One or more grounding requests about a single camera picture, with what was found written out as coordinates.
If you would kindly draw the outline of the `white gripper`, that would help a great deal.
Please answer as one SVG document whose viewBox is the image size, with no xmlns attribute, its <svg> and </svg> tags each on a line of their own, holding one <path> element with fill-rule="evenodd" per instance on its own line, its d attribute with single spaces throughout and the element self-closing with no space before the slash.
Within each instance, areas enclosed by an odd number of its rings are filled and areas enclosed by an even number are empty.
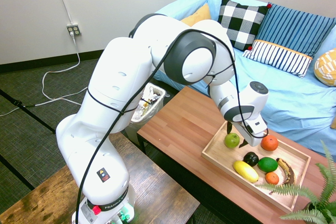
<svg viewBox="0 0 336 224">
<path fill-rule="evenodd" d="M 231 133 L 233 126 L 244 138 L 243 142 L 239 145 L 239 148 L 247 144 L 251 146 L 257 146 L 267 135 L 267 125 L 264 121 L 245 121 L 245 123 L 233 122 L 233 125 L 228 121 L 226 126 L 227 134 Z"/>
</svg>

